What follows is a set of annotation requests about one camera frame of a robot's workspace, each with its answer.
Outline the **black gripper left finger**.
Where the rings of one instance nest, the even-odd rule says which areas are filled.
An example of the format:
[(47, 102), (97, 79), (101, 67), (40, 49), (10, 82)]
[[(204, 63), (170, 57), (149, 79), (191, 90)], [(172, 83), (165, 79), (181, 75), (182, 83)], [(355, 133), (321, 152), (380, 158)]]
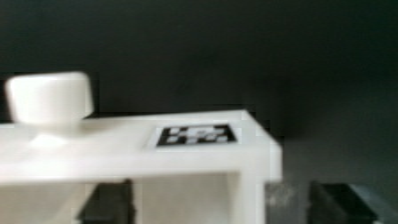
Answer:
[(76, 215), (79, 224), (134, 224), (133, 182), (99, 183)]

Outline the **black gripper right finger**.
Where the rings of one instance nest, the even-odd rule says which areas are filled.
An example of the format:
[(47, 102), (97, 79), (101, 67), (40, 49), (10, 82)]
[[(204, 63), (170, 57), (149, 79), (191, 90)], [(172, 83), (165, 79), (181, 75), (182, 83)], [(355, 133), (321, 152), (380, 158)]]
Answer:
[(307, 188), (305, 224), (378, 224), (372, 211), (353, 187), (312, 181)]

